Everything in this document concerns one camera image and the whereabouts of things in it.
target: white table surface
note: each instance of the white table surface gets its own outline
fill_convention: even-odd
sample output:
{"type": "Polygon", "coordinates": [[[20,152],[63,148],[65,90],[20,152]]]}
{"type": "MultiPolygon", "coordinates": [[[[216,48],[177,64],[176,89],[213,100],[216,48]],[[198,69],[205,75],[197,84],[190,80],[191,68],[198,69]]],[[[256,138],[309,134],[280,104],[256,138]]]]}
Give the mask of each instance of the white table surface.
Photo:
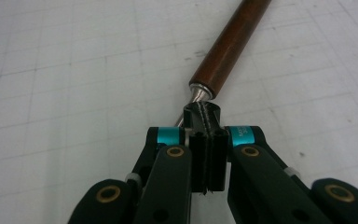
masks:
{"type": "MultiPolygon", "coordinates": [[[[0,0],[0,223],[65,223],[123,180],[239,2],[0,0]]],[[[214,102],[308,186],[358,187],[358,1],[272,0],[214,102]]],[[[234,223],[227,193],[193,195],[191,218],[234,223]]]]}

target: wooden rod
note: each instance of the wooden rod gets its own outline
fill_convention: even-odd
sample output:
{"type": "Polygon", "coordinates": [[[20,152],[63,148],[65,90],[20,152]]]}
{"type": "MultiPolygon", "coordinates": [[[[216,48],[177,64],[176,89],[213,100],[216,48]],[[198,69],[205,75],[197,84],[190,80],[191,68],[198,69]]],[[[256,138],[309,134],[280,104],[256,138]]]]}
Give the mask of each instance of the wooden rod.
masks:
{"type": "Polygon", "coordinates": [[[212,94],[220,92],[235,62],[248,43],[271,0],[244,0],[214,42],[189,85],[200,84],[212,94]]]}

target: grid paper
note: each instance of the grid paper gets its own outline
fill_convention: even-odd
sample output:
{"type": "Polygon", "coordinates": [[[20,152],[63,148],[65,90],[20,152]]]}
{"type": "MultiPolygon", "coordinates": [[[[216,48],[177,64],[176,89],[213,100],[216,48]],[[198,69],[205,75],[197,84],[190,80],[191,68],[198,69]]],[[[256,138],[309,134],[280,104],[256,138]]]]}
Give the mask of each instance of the grid paper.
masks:
{"type": "MultiPolygon", "coordinates": [[[[123,180],[239,2],[0,0],[0,223],[65,223],[123,180]]],[[[272,0],[214,102],[308,186],[358,188],[358,1],[272,0]]],[[[193,195],[191,220],[235,223],[227,193],[193,195]]]]}

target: brass bushing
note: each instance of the brass bushing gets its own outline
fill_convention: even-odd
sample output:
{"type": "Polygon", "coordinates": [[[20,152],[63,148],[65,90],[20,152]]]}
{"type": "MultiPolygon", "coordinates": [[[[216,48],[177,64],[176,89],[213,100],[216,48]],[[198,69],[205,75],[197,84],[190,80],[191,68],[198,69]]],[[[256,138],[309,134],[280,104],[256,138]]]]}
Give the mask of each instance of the brass bushing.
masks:
{"type": "Polygon", "coordinates": [[[120,188],[116,185],[110,185],[101,188],[97,193],[97,201],[100,203],[111,203],[120,195],[120,188]]]}
{"type": "Polygon", "coordinates": [[[167,154],[171,157],[181,157],[185,152],[179,147],[170,147],[167,150],[167,154]]]}
{"type": "Polygon", "coordinates": [[[254,147],[243,147],[241,149],[241,152],[243,155],[248,156],[248,157],[256,157],[256,156],[260,155],[260,152],[254,147]]]}
{"type": "Polygon", "coordinates": [[[352,203],[354,201],[354,195],[352,194],[352,192],[339,185],[326,185],[324,187],[324,190],[334,199],[337,199],[344,203],[352,203]]]}

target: screw hole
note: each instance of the screw hole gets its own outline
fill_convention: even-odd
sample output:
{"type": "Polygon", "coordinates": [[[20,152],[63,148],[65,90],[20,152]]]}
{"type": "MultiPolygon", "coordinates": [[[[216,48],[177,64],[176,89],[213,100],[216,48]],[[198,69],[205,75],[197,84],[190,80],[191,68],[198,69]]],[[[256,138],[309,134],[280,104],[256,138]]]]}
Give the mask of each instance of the screw hole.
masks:
{"type": "Polygon", "coordinates": [[[248,154],[252,154],[252,155],[257,153],[257,151],[251,147],[246,148],[245,152],[247,152],[248,154]]]}
{"type": "Polygon", "coordinates": [[[171,153],[172,154],[179,154],[179,153],[181,153],[181,149],[180,148],[173,148],[172,150],[171,150],[171,153]]]}
{"type": "Polygon", "coordinates": [[[345,189],[331,188],[331,192],[336,194],[338,197],[349,197],[349,193],[345,189]]]}
{"type": "Polygon", "coordinates": [[[310,216],[306,212],[300,209],[295,209],[292,212],[293,216],[300,221],[308,222],[310,220],[310,216]]]}
{"type": "Polygon", "coordinates": [[[153,213],[153,219],[155,219],[157,222],[166,221],[169,216],[170,215],[169,215],[168,211],[165,209],[159,209],[153,213]]]}
{"type": "Polygon", "coordinates": [[[101,192],[101,196],[103,198],[110,198],[112,196],[114,196],[116,194],[116,190],[115,189],[106,189],[103,192],[101,192]]]}

